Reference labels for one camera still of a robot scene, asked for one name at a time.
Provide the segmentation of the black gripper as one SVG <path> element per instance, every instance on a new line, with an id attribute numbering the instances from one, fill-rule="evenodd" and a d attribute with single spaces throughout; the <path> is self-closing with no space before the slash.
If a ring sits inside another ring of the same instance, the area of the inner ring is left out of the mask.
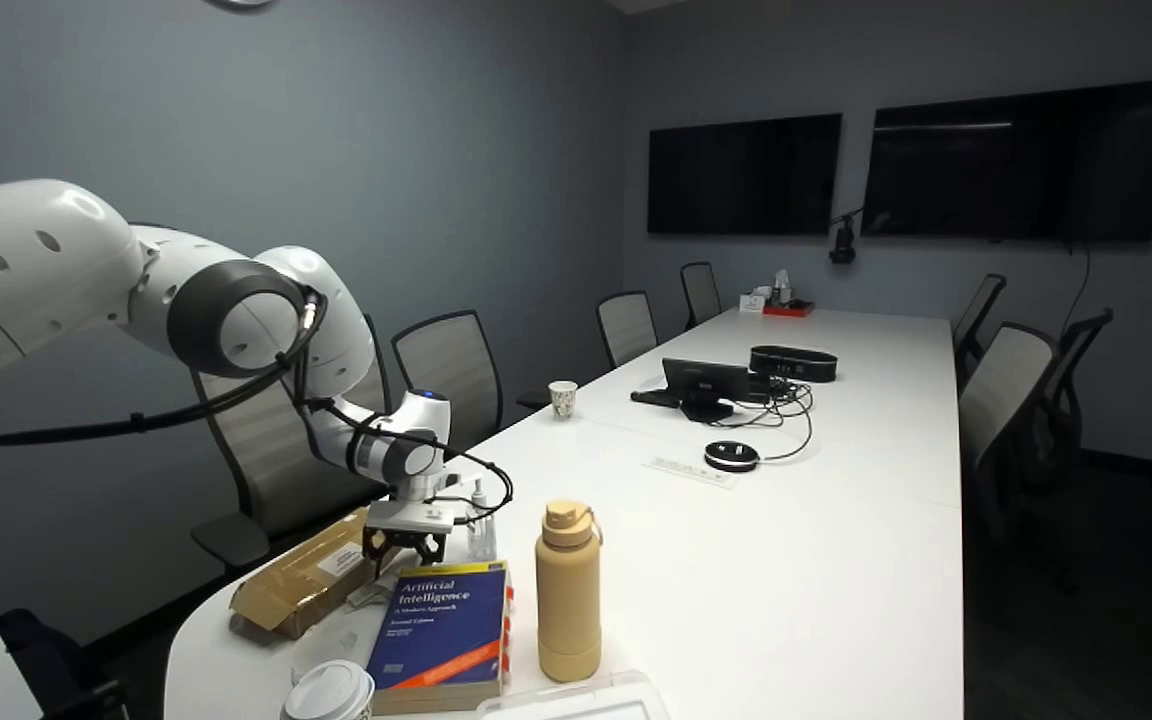
<path id="1" fill-rule="evenodd" d="M 371 578 L 383 578 L 392 549 L 415 549 L 423 567 L 445 564 L 445 541 L 454 531 L 454 517 L 438 502 L 420 495 L 383 495 L 366 511 L 366 549 L 371 554 Z"/>

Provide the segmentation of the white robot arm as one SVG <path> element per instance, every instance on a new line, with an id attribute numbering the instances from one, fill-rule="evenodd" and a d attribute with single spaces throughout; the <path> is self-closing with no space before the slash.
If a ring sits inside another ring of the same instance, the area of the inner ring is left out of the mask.
<path id="1" fill-rule="evenodd" d="M 0 372 L 89 329 L 120 329 L 228 393 L 116 425 L 4 431 L 13 444 L 152 431 L 222 417 L 281 389 L 309 447 L 388 487 L 366 517 L 366 554 L 414 549 L 440 564 L 455 517 L 433 502 L 454 408 L 407 393 L 398 411 L 351 402 L 378 341 L 341 271 L 305 243 L 245 255 L 222 240 L 125 219 L 72 182 L 0 184 Z"/>

